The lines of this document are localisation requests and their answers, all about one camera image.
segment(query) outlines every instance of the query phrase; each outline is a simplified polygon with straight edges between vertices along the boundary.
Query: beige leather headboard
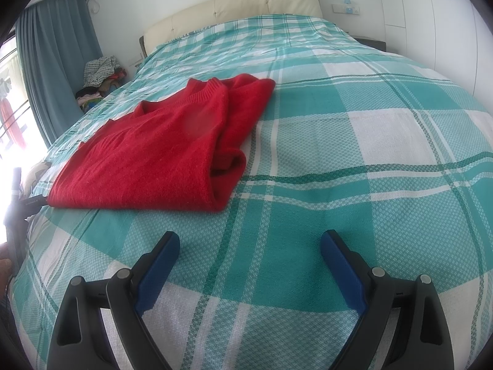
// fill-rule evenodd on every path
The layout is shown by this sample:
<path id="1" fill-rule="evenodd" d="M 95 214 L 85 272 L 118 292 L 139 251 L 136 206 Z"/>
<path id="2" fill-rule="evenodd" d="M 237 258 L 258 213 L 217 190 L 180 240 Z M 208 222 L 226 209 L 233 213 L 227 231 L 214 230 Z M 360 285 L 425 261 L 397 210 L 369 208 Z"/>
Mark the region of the beige leather headboard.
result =
<path id="1" fill-rule="evenodd" d="M 298 14 L 322 18 L 319 0 L 209 0 L 151 26 L 141 37 L 144 55 L 156 46 L 203 27 L 263 14 Z"/>

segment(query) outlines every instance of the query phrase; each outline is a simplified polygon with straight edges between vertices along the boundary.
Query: blue gripper pad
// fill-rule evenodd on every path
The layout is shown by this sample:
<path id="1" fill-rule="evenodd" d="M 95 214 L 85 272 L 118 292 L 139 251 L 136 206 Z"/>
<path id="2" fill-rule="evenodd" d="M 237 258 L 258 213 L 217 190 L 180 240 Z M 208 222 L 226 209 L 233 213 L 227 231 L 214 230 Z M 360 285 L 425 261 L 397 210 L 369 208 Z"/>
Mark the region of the blue gripper pad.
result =
<path id="1" fill-rule="evenodd" d="M 158 256 L 151 264 L 137 288 L 138 298 L 135 303 L 135 311 L 139 316 L 146 310 L 152 309 L 159 293 L 173 268 L 180 252 L 180 239 L 173 233 L 167 244 L 161 249 Z"/>
<path id="2" fill-rule="evenodd" d="M 346 257 L 337 247 L 336 243 L 324 232 L 320 239 L 320 252 L 325 264 L 329 267 L 337 286 L 341 290 L 346 304 L 358 312 L 361 316 L 366 311 L 365 290 Z"/>

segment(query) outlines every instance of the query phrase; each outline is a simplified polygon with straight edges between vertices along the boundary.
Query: black cloth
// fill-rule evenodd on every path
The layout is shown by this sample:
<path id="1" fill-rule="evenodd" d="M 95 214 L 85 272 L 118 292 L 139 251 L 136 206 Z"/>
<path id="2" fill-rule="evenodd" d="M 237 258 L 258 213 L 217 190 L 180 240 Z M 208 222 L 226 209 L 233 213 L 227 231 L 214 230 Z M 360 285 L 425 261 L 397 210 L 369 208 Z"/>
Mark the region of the black cloth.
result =
<path id="1" fill-rule="evenodd" d="M 75 98 L 83 97 L 85 95 L 93 95 L 98 91 L 98 88 L 94 86 L 87 86 L 85 88 L 80 89 L 76 94 Z"/>

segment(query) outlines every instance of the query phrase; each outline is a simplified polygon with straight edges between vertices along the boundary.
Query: silver screw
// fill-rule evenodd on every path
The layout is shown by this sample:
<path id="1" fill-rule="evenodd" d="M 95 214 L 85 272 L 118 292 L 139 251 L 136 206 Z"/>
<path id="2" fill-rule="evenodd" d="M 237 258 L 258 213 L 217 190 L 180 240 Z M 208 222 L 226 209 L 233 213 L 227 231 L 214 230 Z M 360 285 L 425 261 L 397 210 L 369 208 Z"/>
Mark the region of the silver screw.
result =
<path id="1" fill-rule="evenodd" d="M 127 278 L 130 275 L 130 270 L 127 268 L 122 268 L 116 272 L 116 276 L 122 280 Z"/>
<path id="2" fill-rule="evenodd" d="M 429 275 L 422 274 L 422 275 L 420 276 L 420 279 L 421 279 L 421 282 L 422 282 L 423 284 L 430 284 L 430 283 L 431 283 L 431 278 L 430 278 L 430 276 L 429 276 Z"/>
<path id="3" fill-rule="evenodd" d="M 73 277 L 73 278 L 70 280 L 70 283 L 71 283 L 73 286 L 77 286 L 77 285 L 79 285 L 81 282 L 82 282 L 82 277 L 81 277 L 80 275 L 77 275 L 76 277 Z"/>
<path id="4" fill-rule="evenodd" d="M 385 275 L 385 270 L 381 267 L 373 267 L 371 269 L 371 272 L 376 277 L 383 277 Z"/>

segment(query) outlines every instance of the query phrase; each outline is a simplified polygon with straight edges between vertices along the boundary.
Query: bed sheet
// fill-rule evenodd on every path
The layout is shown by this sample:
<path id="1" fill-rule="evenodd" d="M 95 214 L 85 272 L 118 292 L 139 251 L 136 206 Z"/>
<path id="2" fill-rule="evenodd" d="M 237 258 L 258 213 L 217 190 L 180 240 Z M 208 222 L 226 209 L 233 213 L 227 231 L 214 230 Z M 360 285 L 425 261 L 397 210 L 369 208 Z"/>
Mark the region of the bed sheet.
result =
<path id="1" fill-rule="evenodd" d="M 53 144 L 34 193 L 46 195 L 78 144 L 139 101 L 191 77 L 243 72 L 277 86 L 242 146 L 247 168 L 224 211 L 44 208 L 31 221 L 9 291 L 31 363 L 46 367 L 71 277 L 131 267 L 173 230 L 181 254 L 144 321 L 174 369 L 328 368 L 357 320 L 320 256 L 333 228 L 370 266 L 433 279 L 463 370 L 493 331 L 493 119 L 437 72 L 323 19 L 263 15 L 159 46 L 134 81 Z"/>

